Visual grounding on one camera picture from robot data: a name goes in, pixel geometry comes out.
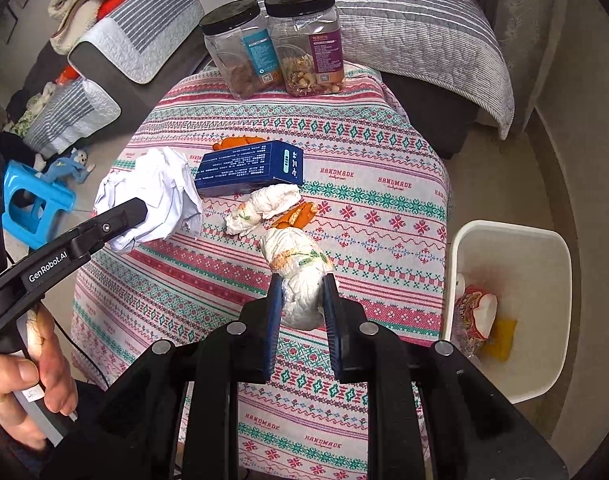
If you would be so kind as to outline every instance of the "purple label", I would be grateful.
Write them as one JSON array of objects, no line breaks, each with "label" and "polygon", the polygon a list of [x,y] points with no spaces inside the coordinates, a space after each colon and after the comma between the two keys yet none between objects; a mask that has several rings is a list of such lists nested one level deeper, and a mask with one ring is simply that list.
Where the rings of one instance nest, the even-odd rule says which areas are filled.
[{"label": "purple label", "polygon": [[315,72],[337,72],[343,69],[342,37],[340,31],[310,34]]}]

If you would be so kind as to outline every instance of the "gray sofa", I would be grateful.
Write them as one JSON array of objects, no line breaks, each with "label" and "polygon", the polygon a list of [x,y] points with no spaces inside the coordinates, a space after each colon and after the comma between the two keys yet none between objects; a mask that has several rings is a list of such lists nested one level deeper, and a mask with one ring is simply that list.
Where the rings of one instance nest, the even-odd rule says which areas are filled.
[{"label": "gray sofa", "polygon": [[207,51],[202,32],[195,28],[146,84],[131,81],[91,43],[79,43],[69,56],[72,63],[88,79],[100,85],[122,110],[115,121],[76,142],[76,146],[84,147],[115,134],[135,132],[172,86],[195,72],[206,58]]}]

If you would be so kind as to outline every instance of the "curtain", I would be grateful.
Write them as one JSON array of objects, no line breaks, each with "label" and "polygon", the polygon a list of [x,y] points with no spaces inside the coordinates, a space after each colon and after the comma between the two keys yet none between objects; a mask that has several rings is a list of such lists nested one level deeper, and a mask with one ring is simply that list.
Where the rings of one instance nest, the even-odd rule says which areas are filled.
[{"label": "curtain", "polygon": [[508,66],[515,100],[511,133],[520,133],[546,81],[564,24],[567,0],[478,1]]}]

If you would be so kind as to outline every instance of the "cable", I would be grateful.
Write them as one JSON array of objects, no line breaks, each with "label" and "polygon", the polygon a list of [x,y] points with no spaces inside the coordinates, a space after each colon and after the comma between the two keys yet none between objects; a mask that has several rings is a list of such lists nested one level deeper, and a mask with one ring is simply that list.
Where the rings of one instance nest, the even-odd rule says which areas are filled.
[{"label": "cable", "polygon": [[108,381],[107,378],[105,377],[105,375],[102,373],[102,371],[100,370],[100,368],[98,368],[98,365],[96,365],[91,358],[85,354],[85,352],[83,352],[82,348],[80,348],[78,345],[75,344],[75,342],[73,342],[73,339],[71,339],[71,337],[69,336],[69,334],[67,334],[65,332],[65,330],[60,326],[60,323],[58,323],[58,320],[54,317],[54,321],[56,322],[56,326],[60,329],[60,332],[62,332],[63,336],[65,336],[65,338],[67,339],[67,341],[69,343],[71,343],[73,345],[73,347],[80,352],[80,354],[82,354],[84,356],[84,358],[91,363],[91,365],[96,369],[96,371],[100,374],[100,377],[102,377],[102,380],[105,381],[105,384],[107,385],[108,388]]}]

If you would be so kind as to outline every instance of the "blanket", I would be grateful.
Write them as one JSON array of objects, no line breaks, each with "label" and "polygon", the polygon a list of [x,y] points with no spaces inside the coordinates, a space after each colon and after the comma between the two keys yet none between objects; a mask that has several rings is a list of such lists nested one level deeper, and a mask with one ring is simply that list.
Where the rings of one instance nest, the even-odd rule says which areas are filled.
[{"label": "blanket", "polygon": [[[340,94],[293,98],[272,89],[243,102],[217,71],[190,76],[152,111],[114,169],[131,170],[150,148],[170,146],[196,170],[232,135],[301,147],[301,192],[319,205],[305,229],[331,257],[340,294],[406,340],[429,345],[442,323],[447,173],[379,75],[345,70]],[[105,248],[78,271],[73,338],[109,381],[153,341],[198,341],[266,295],[271,271],[260,238],[270,222],[241,237],[225,233],[225,216],[247,198],[205,198],[198,239],[177,232],[129,254]],[[324,330],[281,327],[270,383],[240,384],[238,410],[242,465],[303,480],[366,480],[366,384],[334,380]],[[186,424],[185,411],[181,440]]]}]

